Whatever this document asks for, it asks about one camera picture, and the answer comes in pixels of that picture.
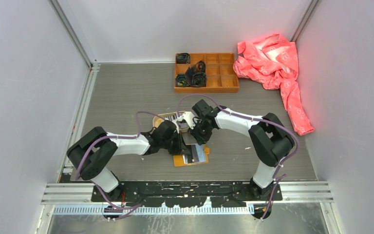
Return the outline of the beige oval card tray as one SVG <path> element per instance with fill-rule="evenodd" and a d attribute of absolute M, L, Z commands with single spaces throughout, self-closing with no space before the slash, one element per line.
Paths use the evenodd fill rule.
<path fill-rule="evenodd" d="M 172 121 L 177 124 L 180 132 L 185 133 L 188 131 L 189 126 L 185 121 L 179 122 L 176 121 L 177 119 L 177 112 L 170 112 L 170 113 L 164 113 L 164 114 L 159 114 L 159 117 L 154 117 L 152 120 L 153 127 L 158 127 L 162 122 L 163 119 L 167 119 L 169 121 Z"/>

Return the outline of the dark credit card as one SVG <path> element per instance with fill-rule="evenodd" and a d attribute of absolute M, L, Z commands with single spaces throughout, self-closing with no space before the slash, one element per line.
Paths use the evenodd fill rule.
<path fill-rule="evenodd" d="M 202 163 L 206 161 L 206 155 L 203 145 L 190 144 L 187 145 L 190 154 L 184 155 L 186 164 Z"/>

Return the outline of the orange leather card holder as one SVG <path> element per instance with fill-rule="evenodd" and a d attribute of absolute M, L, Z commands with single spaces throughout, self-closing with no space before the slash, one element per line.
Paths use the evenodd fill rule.
<path fill-rule="evenodd" d="M 205 144 L 190 144 L 187 145 L 187 148 L 191 150 L 190 155 L 173 156 L 175 167 L 193 166 L 209 162 L 208 155 L 210 154 L 210 149 Z"/>

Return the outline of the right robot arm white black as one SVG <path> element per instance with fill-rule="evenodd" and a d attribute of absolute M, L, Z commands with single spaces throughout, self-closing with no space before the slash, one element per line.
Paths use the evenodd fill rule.
<path fill-rule="evenodd" d="M 299 145 L 294 134 L 273 113 L 246 115 L 222 106 L 211 107 L 203 99 L 192 110 L 198 121 L 189 133 L 199 144 L 207 143 L 214 129 L 231 130 L 251 139 L 259 164 L 250 180 L 249 192 L 256 200 L 265 199 L 273 189 L 279 167 Z"/>

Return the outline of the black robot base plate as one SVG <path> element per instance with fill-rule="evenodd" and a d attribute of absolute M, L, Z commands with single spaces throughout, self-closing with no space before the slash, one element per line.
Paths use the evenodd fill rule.
<path fill-rule="evenodd" d="M 127 206 L 199 208 L 208 200 L 212 208 L 244 207 L 247 202 L 281 201 L 280 187 L 270 186 L 258 193 L 247 181 L 123 181 L 111 202 Z"/>

